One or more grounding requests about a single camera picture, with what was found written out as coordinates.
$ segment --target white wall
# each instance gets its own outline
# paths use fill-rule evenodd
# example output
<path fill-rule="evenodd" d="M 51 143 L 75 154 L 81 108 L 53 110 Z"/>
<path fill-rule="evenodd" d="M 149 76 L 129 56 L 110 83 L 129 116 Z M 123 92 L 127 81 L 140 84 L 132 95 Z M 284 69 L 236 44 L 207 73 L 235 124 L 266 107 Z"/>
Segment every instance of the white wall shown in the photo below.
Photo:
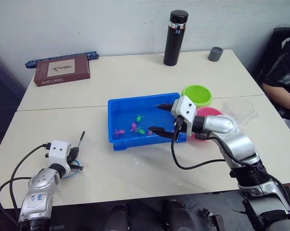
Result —
<path fill-rule="evenodd" d="M 22 85 L 28 60 L 164 52 L 170 12 L 189 12 L 183 51 L 232 48 L 250 69 L 290 0 L 0 0 L 0 62 Z"/>

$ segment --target black cable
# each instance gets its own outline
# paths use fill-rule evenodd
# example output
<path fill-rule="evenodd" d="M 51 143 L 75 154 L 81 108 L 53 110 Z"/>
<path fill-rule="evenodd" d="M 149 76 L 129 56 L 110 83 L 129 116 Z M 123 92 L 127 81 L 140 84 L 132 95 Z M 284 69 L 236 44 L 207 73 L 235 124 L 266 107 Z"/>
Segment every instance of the black cable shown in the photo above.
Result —
<path fill-rule="evenodd" d="M 8 180 L 6 181 L 5 183 L 3 183 L 1 186 L 0 186 L 0 192 L 1 190 L 9 183 L 11 183 L 12 181 L 14 180 L 24 180 L 24 179 L 30 179 L 31 177 L 17 177 L 17 178 L 14 178 L 14 179 L 11 179 L 11 180 Z M 1 212 L 6 215 L 6 217 L 8 217 L 17 227 L 18 227 L 18 222 L 15 221 L 15 219 L 5 211 L 4 207 L 1 205 L 1 202 L 0 202 L 0 210 Z"/>
<path fill-rule="evenodd" d="M 172 151 L 172 156 L 173 156 L 173 159 L 174 159 L 174 161 L 175 161 L 175 164 L 176 164 L 179 168 L 181 168 L 181 169 L 183 169 L 183 170 L 194 169 L 194 168 L 201 167 L 201 166 L 203 166 L 203 165 L 206 165 L 206 164 L 209 164 L 209 163 L 213 163 L 213 162 L 220 162 L 220 161 L 222 162 L 222 161 L 225 161 L 225 160 L 223 160 L 223 159 L 216 159 L 216 160 L 205 161 L 205 162 L 203 162 L 203 163 L 200 163 L 200 164 L 198 164 L 198 165 L 194 165 L 194 166 L 191 166 L 191 167 L 183 167 L 183 166 L 181 166 L 181 165 L 178 163 L 177 158 L 176 158 L 176 156 L 175 156 L 175 151 L 174 151 L 174 142 L 175 142 L 175 139 L 176 139 L 176 131 L 173 133 L 173 136 L 172 136 L 171 151 Z"/>
<path fill-rule="evenodd" d="M 14 208 L 14 214 L 15 214 L 15 217 L 18 219 L 19 218 L 19 210 L 18 210 L 18 207 L 16 205 L 16 201 L 15 201 L 15 198 L 14 198 L 14 194 L 13 194 L 13 179 L 14 179 L 14 176 L 16 174 L 16 171 L 18 170 L 18 168 L 20 167 L 20 165 L 25 161 L 26 158 L 28 158 L 30 155 L 32 155 L 36 150 L 38 150 L 39 148 L 42 148 L 42 147 L 46 147 L 47 148 L 47 145 L 50 145 L 50 144 L 42 144 L 40 146 L 38 146 L 37 148 L 35 148 L 34 150 L 32 150 L 30 153 L 28 153 L 19 163 L 18 165 L 15 167 L 12 175 L 11 175 L 11 178 L 10 178 L 10 185 L 9 185 L 9 191 L 10 191 L 10 197 L 11 197 L 11 200 L 12 200 L 12 204 L 13 204 L 13 208 Z"/>
<path fill-rule="evenodd" d="M 223 148 L 221 142 L 216 138 L 216 137 L 210 137 L 210 138 L 207 138 L 207 140 L 217 140 L 220 144 L 220 146 Z M 253 165 L 251 164 L 248 164 L 246 162 L 243 162 L 243 161 L 240 161 L 238 159 L 236 159 L 233 155 L 231 155 L 230 153 L 228 152 L 225 152 L 228 157 L 230 157 L 235 163 L 238 163 L 238 164 L 241 164 L 243 166 L 248 166 L 248 167 L 251 167 L 253 168 L 258 174 L 263 174 L 265 176 L 268 176 L 269 178 L 271 178 L 274 182 L 276 182 L 278 184 L 278 186 L 282 189 L 282 193 L 284 194 L 284 197 L 286 199 L 286 201 L 288 202 L 289 206 L 290 206 L 290 198 L 289 198 L 289 194 L 287 193 L 284 185 L 277 179 L 275 178 L 274 176 L 270 175 L 269 173 L 267 172 L 264 172 L 264 171 L 258 171 L 257 168 L 255 168 Z"/>

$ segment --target green bowl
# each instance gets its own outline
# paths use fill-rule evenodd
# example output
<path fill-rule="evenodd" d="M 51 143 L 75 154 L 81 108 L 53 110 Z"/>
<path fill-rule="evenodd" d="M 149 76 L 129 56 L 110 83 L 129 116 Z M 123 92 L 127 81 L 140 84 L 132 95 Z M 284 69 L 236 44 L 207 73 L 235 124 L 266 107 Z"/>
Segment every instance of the green bowl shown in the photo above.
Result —
<path fill-rule="evenodd" d="M 181 96 L 184 95 L 188 96 L 197 108 L 207 107 L 212 101 L 211 92 L 201 85 L 190 85 L 184 88 Z"/>

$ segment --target black thermos bottle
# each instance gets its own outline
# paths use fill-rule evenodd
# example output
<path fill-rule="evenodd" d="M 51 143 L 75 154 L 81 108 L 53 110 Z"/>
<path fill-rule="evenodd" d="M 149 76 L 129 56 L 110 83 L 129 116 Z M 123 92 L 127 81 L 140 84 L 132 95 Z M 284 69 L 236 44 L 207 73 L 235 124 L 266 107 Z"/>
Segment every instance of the black thermos bottle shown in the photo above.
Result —
<path fill-rule="evenodd" d="M 181 10 L 171 12 L 163 60 L 164 64 L 167 66 L 174 66 L 177 64 L 188 15 L 188 12 Z"/>

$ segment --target person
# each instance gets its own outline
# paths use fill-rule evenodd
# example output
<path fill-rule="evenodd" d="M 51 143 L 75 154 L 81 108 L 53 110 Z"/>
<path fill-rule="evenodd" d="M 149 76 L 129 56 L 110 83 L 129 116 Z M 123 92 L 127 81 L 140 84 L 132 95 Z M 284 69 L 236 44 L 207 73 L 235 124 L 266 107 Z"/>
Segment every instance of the person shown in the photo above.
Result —
<path fill-rule="evenodd" d="M 283 49 L 262 87 L 287 126 L 290 128 L 290 38 L 283 41 Z"/>

